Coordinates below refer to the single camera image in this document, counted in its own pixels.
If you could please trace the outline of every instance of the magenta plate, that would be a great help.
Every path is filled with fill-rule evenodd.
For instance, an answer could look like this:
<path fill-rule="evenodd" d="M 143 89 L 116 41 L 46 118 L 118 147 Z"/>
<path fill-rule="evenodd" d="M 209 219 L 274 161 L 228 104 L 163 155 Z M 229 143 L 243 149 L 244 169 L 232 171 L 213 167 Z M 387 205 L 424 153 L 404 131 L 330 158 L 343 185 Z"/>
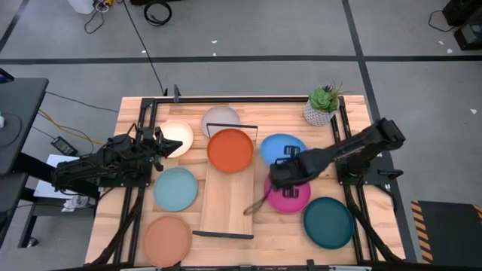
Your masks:
<path fill-rule="evenodd" d="M 266 194 L 271 187 L 271 182 L 269 178 L 264 181 L 264 193 Z M 268 195 L 268 203 L 276 210 L 284 213 L 296 213 L 303 210 L 310 201 L 311 197 L 311 186 L 310 183 L 306 183 L 300 186 L 294 187 L 295 191 L 293 193 L 297 194 L 297 197 L 286 197 L 289 193 L 285 192 L 283 196 L 283 191 L 278 190 L 274 192 L 273 190 Z"/>

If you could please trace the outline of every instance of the dark green plate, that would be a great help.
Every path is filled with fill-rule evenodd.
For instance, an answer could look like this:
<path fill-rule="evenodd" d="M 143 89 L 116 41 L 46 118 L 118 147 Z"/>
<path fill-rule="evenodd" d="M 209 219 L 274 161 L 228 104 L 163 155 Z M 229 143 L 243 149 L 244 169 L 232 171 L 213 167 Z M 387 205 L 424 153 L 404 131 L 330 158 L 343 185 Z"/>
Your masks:
<path fill-rule="evenodd" d="M 319 197 L 304 212 L 304 229 L 322 248 L 337 249 L 346 245 L 353 236 L 353 217 L 338 200 Z"/>

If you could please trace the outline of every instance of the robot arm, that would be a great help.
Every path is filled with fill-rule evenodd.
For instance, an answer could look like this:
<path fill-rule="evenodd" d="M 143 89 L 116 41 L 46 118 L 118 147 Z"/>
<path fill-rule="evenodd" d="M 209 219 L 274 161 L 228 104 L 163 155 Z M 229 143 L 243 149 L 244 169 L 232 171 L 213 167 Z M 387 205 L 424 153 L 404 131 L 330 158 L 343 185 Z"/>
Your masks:
<path fill-rule="evenodd" d="M 290 188 L 317 178 L 330 163 L 347 157 L 349 172 L 362 174 L 369 163 L 382 151 L 400 148 L 405 137 L 393 120 L 383 118 L 349 139 L 324 149 L 314 148 L 287 159 L 281 164 L 270 165 L 271 184 L 274 189 Z"/>
<path fill-rule="evenodd" d="M 129 136 L 136 128 L 137 139 Z M 52 176 L 57 190 L 73 190 L 87 196 L 98 195 L 98 187 L 145 187 L 152 166 L 162 171 L 161 157 L 168 157 L 182 142 L 165 139 L 159 127 L 137 129 L 108 139 L 95 154 L 72 162 L 59 163 Z"/>

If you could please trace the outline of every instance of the wooden table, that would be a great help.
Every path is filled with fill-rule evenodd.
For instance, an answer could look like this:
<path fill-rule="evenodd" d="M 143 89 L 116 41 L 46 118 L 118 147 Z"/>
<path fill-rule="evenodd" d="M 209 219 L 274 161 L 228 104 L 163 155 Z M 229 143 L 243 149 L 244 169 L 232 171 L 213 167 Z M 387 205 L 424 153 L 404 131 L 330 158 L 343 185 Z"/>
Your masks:
<path fill-rule="evenodd" d="M 141 97 L 125 97 L 122 100 L 115 134 L 125 133 L 139 117 Z M 365 98 L 363 96 L 345 96 L 346 110 L 353 134 L 370 125 Z M 166 103 L 157 109 L 156 126 L 167 120 L 182 120 L 194 131 L 194 143 L 191 149 L 180 157 L 163 160 L 164 169 L 181 166 L 189 169 L 197 178 L 199 191 L 194 203 L 181 212 L 165 212 L 156 206 L 153 197 L 153 185 L 145 191 L 139 242 L 136 251 L 137 266 L 148 266 L 149 263 L 142 251 L 142 237 L 147 226 L 162 215 L 178 215 L 187 221 L 192 230 L 198 230 L 203 207 L 204 184 L 206 180 L 206 146 L 208 138 L 200 128 L 200 120 L 204 112 L 217 103 Z M 268 173 L 258 151 L 267 136 L 283 132 L 297 136 L 308 148 L 324 148 L 334 144 L 331 125 L 310 126 L 303 117 L 304 102 L 233 102 L 226 104 L 236 109 L 241 123 L 259 126 L 258 140 L 255 150 L 255 200 L 263 196 L 263 182 Z M 341 117 L 338 114 L 339 127 L 342 129 Z M 151 180 L 159 175 L 153 170 Z M 338 184 L 334 164 L 331 164 L 316 180 L 311 182 L 312 196 L 330 196 L 345 203 L 343 188 Z M 97 258 L 109 243 L 118 229 L 124 188 L 115 188 L 106 195 L 98 206 L 94 221 L 86 262 Z M 398 225 L 392 209 L 391 199 L 372 186 L 365 187 L 365 197 L 371 223 L 382 240 L 399 257 L 404 257 L 404 250 L 398 232 Z M 131 202 L 136 198 L 133 193 Z M 368 247 L 365 232 L 358 225 L 364 258 L 368 259 Z M 351 264 L 356 263 L 352 241 L 343 248 L 329 250 L 320 248 L 306 236 L 302 213 L 285 215 L 276 212 L 267 203 L 253 216 L 252 240 L 225 239 L 193 236 L 192 248 L 182 261 L 182 266 L 285 266 L 304 265 L 307 259 L 314 259 L 315 264 Z M 127 260 L 130 243 L 130 232 L 124 239 L 121 261 Z"/>

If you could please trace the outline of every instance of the orange plate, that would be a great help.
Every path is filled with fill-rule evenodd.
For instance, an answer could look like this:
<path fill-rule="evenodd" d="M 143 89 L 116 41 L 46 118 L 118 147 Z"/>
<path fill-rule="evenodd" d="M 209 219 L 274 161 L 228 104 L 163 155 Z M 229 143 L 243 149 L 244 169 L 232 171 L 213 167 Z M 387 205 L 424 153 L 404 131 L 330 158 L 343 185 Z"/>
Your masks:
<path fill-rule="evenodd" d="M 157 267 L 173 266 L 191 248 L 189 225 L 173 215 L 166 215 L 150 223 L 144 235 L 143 248 L 150 264 Z"/>
<path fill-rule="evenodd" d="M 238 172 L 253 159 L 253 142 L 238 129 L 217 132 L 208 143 L 209 161 L 222 172 Z"/>

